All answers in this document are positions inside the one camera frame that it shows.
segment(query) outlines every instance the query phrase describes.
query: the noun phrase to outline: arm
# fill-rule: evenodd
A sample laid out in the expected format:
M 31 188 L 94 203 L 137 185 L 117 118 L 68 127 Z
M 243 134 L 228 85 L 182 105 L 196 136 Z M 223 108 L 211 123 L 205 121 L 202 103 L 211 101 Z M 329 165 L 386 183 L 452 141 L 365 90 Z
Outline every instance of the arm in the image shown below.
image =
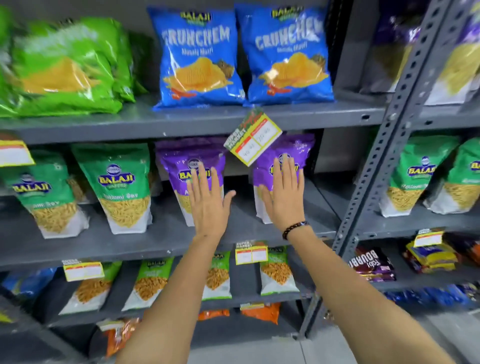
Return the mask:
M 261 189 L 267 213 L 280 231 L 305 220 L 303 188 L 303 170 L 297 181 L 293 159 L 288 158 L 282 164 L 282 172 L 275 159 L 275 203 L 267 188 Z M 316 237 L 310 226 L 293 229 L 288 240 L 307 267 L 359 363 L 454 363 L 417 321 L 350 268 Z
M 192 183 L 188 182 L 187 188 L 196 235 L 168 284 L 119 353 L 117 364 L 187 363 L 207 272 L 227 228 L 235 195 L 235 191 L 230 191 L 222 201 L 215 168 L 211 168 L 211 173 L 212 191 L 203 164 L 199 163 L 199 178 L 192 169 Z

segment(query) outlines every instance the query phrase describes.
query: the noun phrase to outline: green snack pouch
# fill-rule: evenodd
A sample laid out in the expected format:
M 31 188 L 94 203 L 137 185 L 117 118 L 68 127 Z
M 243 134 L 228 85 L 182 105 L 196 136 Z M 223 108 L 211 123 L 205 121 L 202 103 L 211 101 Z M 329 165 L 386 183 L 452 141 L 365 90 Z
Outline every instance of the green snack pouch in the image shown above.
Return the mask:
M 480 195 L 480 138 L 458 147 L 454 166 L 423 204 L 437 214 L 468 212 Z
M 73 154 L 114 234 L 142 233 L 152 223 L 148 145 L 77 144 Z
M 148 61 L 152 55 L 153 39 L 145 34 L 129 32 L 130 47 L 133 57 L 133 93 L 136 95 L 147 94 L 141 80 L 145 77 Z
M 288 266 L 287 247 L 268 248 L 268 261 L 260 263 L 262 296 L 281 292 L 299 292 Z
M 11 80 L 12 57 L 12 13 L 0 6 L 0 118 L 16 116 L 17 97 L 13 92 Z
M 122 311 L 150 307 L 167 285 L 173 258 L 144 260 Z
M 117 64 L 120 34 L 109 18 L 30 22 L 14 38 L 15 89 L 20 116 L 118 112 L 112 66 Z
M 117 25 L 119 28 L 119 54 L 117 65 L 112 67 L 115 80 L 113 92 L 121 100 L 135 102 L 135 97 L 133 96 L 133 58 L 130 41 L 121 24 L 117 23 Z
M 232 298 L 230 294 L 230 252 L 215 253 L 208 270 L 202 301 Z
M 45 239 L 70 238 L 88 228 L 86 214 L 77 206 L 67 183 L 65 161 L 58 153 L 32 150 L 33 166 L 4 167 L 5 185 L 33 215 Z
M 83 280 L 59 315 L 95 311 L 103 306 L 112 283 L 120 271 L 121 262 L 102 263 L 102 266 L 105 276 Z
M 411 137 L 390 178 L 390 187 L 380 198 L 382 215 L 386 218 L 409 215 L 438 165 L 458 144 L 456 136 Z

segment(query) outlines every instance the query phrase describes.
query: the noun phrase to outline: right hand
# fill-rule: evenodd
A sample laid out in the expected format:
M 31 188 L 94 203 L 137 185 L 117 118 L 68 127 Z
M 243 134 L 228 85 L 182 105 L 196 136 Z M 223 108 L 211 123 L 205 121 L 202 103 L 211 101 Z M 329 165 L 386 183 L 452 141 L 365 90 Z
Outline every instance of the right hand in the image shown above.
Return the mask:
M 305 177 L 303 169 L 297 173 L 293 158 L 283 155 L 282 169 L 280 162 L 275 158 L 273 162 L 273 199 L 270 191 L 264 185 L 260 185 L 262 200 L 270 220 L 275 226 L 284 232 L 285 229 L 305 220 L 303 211 L 303 189 Z

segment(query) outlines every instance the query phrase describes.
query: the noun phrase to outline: gray floor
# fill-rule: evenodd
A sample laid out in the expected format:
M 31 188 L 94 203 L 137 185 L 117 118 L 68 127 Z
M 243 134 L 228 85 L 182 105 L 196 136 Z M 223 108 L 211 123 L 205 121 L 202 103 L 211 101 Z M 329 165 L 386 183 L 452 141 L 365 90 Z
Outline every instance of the gray floor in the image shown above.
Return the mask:
M 468 313 L 418 318 L 422 326 L 459 364 L 480 364 L 480 321 Z M 355 364 L 337 327 L 312 340 L 272 339 L 192 350 L 188 364 Z

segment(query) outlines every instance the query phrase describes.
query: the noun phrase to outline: black beaded bracelet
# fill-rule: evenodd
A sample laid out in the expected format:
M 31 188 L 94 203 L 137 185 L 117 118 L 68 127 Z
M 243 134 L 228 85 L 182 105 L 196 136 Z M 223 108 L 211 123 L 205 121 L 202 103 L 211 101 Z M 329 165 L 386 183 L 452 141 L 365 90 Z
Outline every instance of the black beaded bracelet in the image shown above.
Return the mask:
M 307 221 L 300 221 L 297 222 L 296 224 L 293 224 L 292 226 L 289 226 L 288 228 L 285 229 L 285 231 L 282 234 L 283 240 L 287 240 L 287 235 L 289 232 L 291 232 L 293 229 L 298 228 L 299 226 L 305 226 L 305 225 L 310 225 Z

